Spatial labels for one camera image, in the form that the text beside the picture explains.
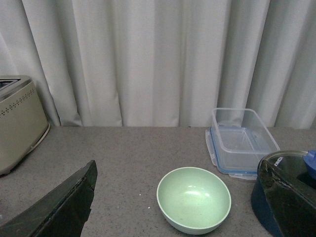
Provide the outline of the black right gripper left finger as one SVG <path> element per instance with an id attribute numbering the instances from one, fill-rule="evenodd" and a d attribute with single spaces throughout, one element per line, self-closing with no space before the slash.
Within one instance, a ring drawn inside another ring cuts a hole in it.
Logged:
<path id="1" fill-rule="evenodd" d="M 91 160 L 0 227 L 2 237 L 79 237 L 91 212 L 97 165 Z"/>

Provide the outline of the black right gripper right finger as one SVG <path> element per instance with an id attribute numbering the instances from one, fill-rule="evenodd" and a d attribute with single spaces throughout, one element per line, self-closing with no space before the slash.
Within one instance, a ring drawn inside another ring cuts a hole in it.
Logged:
<path id="1" fill-rule="evenodd" d="M 316 181 L 303 162 L 282 168 L 261 162 L 266 200 L 283 237 L 316 235 Z"/>

